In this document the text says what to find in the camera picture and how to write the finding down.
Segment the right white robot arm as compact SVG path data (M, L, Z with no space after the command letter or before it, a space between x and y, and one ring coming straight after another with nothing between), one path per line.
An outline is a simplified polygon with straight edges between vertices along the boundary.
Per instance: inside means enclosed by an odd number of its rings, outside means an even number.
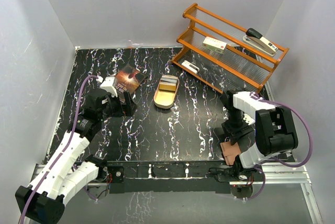
M227 91L220 96L228 119L222 129L229 138L223 150L229 168L223 174L246 180L262 161L298 147L291 110L258 98L253 92Z

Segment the black front mounting rail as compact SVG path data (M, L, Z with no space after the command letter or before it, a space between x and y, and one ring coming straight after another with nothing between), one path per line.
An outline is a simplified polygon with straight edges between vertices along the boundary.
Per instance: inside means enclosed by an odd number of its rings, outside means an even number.
M107 193L215 192L229 194L234 186L263 182L260 170L227 166L223 160L209 161L109 161L89 188L102 187Z

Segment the dark paperback book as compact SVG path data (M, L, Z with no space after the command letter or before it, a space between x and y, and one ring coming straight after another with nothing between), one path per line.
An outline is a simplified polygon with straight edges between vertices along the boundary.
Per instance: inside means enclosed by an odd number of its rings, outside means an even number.
M117 79L116 90L119 99L125 103L124 92L132 95L140 84L147 78L147 75L127 64L115 76Z

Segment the beige oval card tray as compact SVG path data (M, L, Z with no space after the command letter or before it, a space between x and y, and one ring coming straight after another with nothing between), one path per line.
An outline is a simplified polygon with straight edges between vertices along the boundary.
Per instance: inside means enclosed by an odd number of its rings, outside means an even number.
M169 83L163 83L159 81L153 98L156 107L170 109L174 104L179 84L180 81L176 85L171 85Z

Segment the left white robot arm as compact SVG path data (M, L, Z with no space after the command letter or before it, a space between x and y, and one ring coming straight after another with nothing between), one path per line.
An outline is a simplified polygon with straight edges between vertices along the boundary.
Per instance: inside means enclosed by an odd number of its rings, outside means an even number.
M118 95L98 88L86 95L84 105L75 116L57 150L42 171L27 187L20 186L15 193L21 212L19 222L26 217L37 223L58 223L65 206L89 182L107 178L107 162L90 155L78 168L74 168L80 154L102 129L106 119L132 117L136 105L129 92L125 102Z

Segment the black beige stapler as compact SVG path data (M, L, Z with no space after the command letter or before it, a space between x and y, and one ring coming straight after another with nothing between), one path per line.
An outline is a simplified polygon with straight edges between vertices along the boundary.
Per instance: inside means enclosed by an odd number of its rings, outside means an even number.
M253 28L249 28L245 32L242 40L271 57L275 56L278 51L278 47L275 46L274 43L267 40L260 32Z

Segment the small white black device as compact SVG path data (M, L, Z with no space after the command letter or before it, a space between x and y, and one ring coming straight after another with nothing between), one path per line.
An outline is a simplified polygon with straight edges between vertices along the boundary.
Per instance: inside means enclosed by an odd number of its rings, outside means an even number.
M192 71L195 74L199 72L199 67L197 67L193 63L188 62L187 60L184 60L181 65L186 67L188 70Z

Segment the orange wooden shelf rack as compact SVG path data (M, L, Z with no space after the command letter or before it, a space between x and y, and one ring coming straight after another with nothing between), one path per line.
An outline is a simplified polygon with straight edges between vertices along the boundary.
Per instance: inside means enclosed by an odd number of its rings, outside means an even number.
M278 47L276 55L271 57L242 40L248 29L196 3L183 12L183 18L189 24L176 40L183 47L173 57L174 64L219 93L244 89L260 95L269 94L268 81L288 53L288 48L270 41ZM223 54L203 47L205 37L226 42ZM195 74L182 66L184 60L199 67L199 72Z

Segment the white staples box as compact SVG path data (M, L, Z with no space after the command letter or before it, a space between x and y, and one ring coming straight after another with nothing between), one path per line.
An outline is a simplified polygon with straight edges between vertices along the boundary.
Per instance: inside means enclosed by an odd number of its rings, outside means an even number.
M215 38L212 37L205 37L205 39L203 40L202 43L203 47L205 47L206 49L219 53L219 54L223 54L227 43L217 40Z

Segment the pink leather card holder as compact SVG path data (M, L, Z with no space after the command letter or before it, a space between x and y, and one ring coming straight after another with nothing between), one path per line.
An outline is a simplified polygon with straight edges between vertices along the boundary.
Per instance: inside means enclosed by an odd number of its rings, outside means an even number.
M222 142L220 147L226 164L228 166L233 166L236 156L241 154L238 143L236 142L235 144L231 144L230 141Z

